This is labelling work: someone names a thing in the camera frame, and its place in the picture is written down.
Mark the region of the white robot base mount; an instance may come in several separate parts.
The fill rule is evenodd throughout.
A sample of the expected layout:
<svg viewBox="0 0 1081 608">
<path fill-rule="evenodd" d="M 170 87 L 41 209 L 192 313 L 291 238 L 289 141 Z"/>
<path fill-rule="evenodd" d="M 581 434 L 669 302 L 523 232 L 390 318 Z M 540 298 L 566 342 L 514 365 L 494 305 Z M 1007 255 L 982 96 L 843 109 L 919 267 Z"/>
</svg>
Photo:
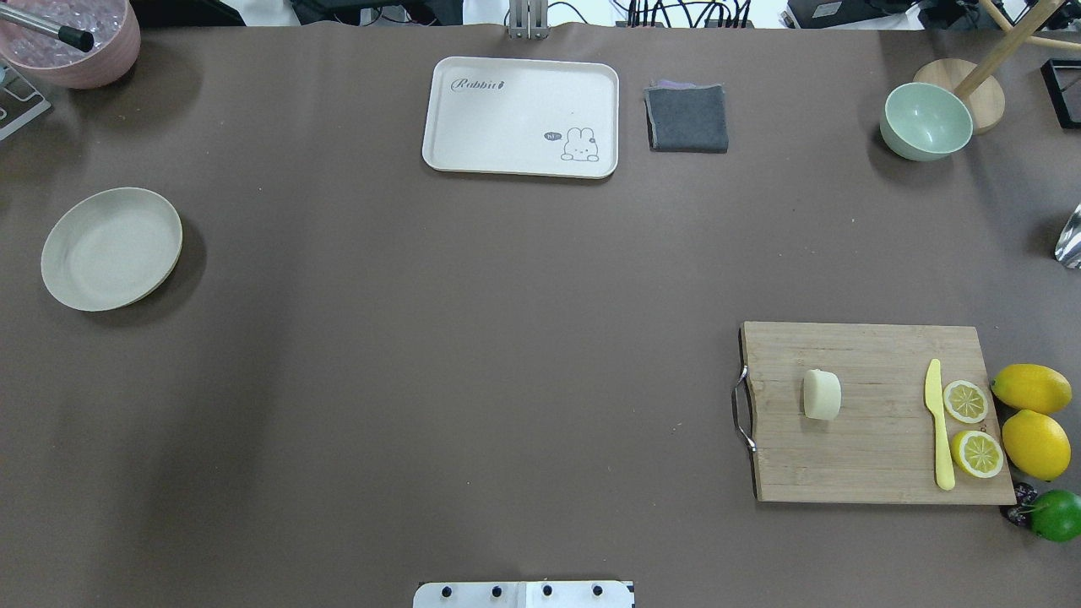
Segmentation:
<svg viewBox="0 0 1081 608">
<path fill-rule="evenodd" d="M 633 607 L 633 584 L 618 580 L 430 582 L 413 607 Z"/>
</svg>

